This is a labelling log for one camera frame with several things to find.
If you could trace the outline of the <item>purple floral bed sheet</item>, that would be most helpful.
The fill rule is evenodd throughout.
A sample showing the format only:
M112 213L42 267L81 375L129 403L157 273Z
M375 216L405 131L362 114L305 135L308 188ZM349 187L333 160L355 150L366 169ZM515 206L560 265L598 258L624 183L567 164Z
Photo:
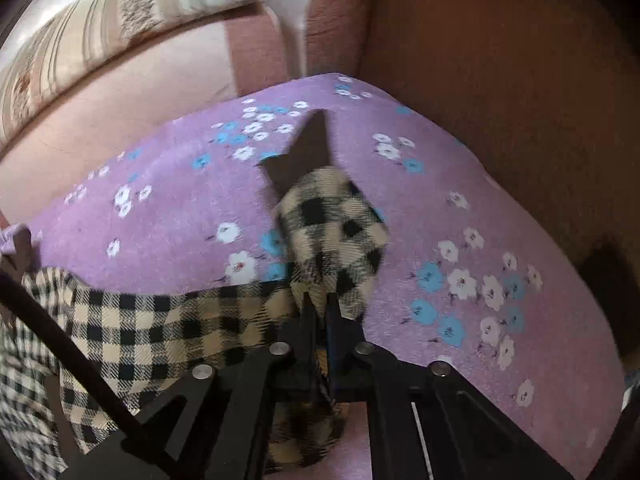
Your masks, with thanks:
M443 359L573 477L620 417L608 322L451 134L361 81L299 79L161 126L30 222L22 284L138 412L329 290L399 359Z

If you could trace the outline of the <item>striped beige pillow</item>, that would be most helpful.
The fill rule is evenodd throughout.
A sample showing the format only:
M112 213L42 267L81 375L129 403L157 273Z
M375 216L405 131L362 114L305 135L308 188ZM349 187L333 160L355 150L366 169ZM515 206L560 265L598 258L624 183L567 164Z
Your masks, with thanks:
M1 72L8 146L81 79L142 42L258 0L75 0L39 27Z

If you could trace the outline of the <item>brown wooden side panel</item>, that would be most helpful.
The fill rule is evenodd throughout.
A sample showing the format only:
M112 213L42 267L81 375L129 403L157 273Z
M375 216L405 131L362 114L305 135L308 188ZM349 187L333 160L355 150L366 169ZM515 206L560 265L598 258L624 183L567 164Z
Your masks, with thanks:
M639 352L639 55L598 0L374 0L362 79L454 134Z

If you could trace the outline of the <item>black beige checkered coat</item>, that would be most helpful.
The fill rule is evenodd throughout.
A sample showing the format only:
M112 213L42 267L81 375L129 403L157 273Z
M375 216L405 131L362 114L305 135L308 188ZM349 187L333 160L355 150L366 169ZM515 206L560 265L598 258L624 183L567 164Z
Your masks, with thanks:
M335 294L344 318L360 320L387 229L356 184L335 167L311 171L283 196L276 218L286 263L275 280L140 295L96 289L49 266L25 273L22 286L137 413L191 366L221 370L271 344L305 297L322 310ZM2 436L32 477L54 479L66 467L60 422L70 424L82 452L115 423L23 322L3 323L1 335Z

